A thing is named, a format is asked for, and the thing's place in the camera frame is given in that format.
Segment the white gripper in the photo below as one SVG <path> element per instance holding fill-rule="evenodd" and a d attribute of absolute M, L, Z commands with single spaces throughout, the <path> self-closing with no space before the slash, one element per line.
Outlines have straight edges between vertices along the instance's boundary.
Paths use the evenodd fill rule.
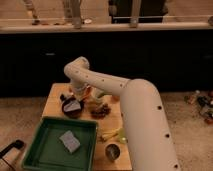
<path fill-rule="evenodd" d="M 75 97 L 78 99 L 82 99 L 86 90 L 87 84 L 79 81 L 71 82 L 71 89 L 74 93 Z"/>

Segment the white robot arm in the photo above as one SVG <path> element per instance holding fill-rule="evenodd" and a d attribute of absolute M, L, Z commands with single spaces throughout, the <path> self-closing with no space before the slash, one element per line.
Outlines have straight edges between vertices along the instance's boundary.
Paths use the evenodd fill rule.
<path fill-rule="evenodd" d="M 87 85 L 120 97 L 120 111 L 133 171 L 181 171 L 162 100 L 145 79 L 127 79 L 89 69 L 78 57 L 64 67 L 72 91 L 82 96 Z"/>

